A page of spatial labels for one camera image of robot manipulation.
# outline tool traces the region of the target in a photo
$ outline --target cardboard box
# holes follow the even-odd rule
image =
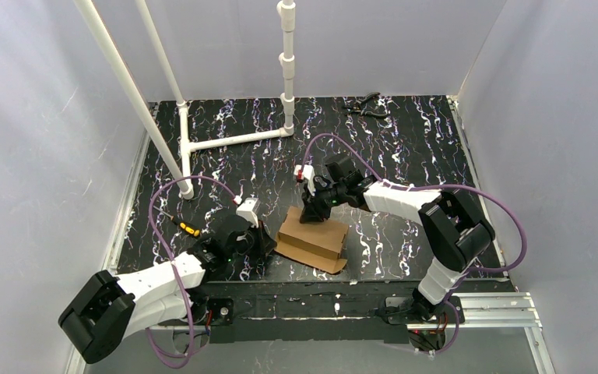
[[[291,206],[276,236],[276,251],[299,263],[330,274],[341,271],[346,259],[340,258],[349,226],[338,221],[300,224],[301,208]]]

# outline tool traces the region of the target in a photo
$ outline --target black marbled surface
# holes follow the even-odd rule
[[[345,116],[340,107],[351,97],[302,98],[297,101],[295,133],[291,138],[263,140],[192,155],[192,174],[208,175],[225,182],[243,199],[254,196],[262,203],[262,219],[273,235],[290,205],[302,206],[301,189],[292,171],[301,162],[310,139],[323,132],[344,138],[380,175],[393,182],[414,185],[463,183],[473,185],[466,156],[445,97],[382,97],[374,110],[390,112],[386,120]],[[189,103],[192,141],[236,136],[277,129],[283,122],[283,108],[277,99],[192,101]],[[175,103],[160,103],[157,121],[174,154],[179,157],[180,121]],[[330,139],[320,139],[312,157],[317,172],[328,154],[344,150]],[[118,272],[142,270],[166,260],[160,243],[153,238],[147,221],[152,193],[172,180],[157,149],[150,146],[131,212]],[[196,198],[185,201],[178,189],[164,193],[157,205],[200,227],[218,224],[234,205],[209,183],[194,182]],[[227,281],[313,281],[313,280],[419,280],[430,265],[432,254],[422,228],[385,213],[367,213],[348,206],[332,211],[331,219],[350,225],[344,271],[329,275],[273,254],[253,263],[247,256],[233,261],[232,269],[220,279]],[[164,237],[177,253],[193,244],[160,214],[154,217]],[[485,266],[499,266],[493,248],[480,256]]]

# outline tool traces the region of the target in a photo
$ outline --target yellow screwdriver handle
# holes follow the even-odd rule
[[[194,238],[198,238],[200,236],[200,230],[197,228],[190,228],[187,226],[186,223],[180,222],[180,228],[186,231],[187,234],[193,236]]]

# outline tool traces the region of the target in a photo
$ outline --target gray wall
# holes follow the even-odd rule
[[[72,2],[0,2],[0,372],[57,373],[143,129]]]
[[[508,0],[460,94],[482,186],[522,218],[557,371],[598,372],[598,1]],[[514,228],[498,212],[501,245]]]
[[[278,97],[278,0],[148,0],[185,98]],[[96,0],[149,101],[173,100],[134,2]],[[297,0],[295,95],[457,94],[505,0]]]

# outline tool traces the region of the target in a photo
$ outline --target screwdriver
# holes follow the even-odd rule
[[[160,208],[157,208],[156,206],[154,208],[156,210],[159,210],[159,212],[161,214],[163,214],[164,216],[168,217],[171,220],[171,222],[173,222],[174,224],[176,224],[177,226],[179,226],[187,234],[193,236],[194,238],[198,238],[200,236],[200,230],[199,229],[192,228],[191,226],[189,226],[189,224],[178,220],[177,218],[175,218],[175,216],[171,216],[170,214],[164,212],[163,210],[161,210]]]

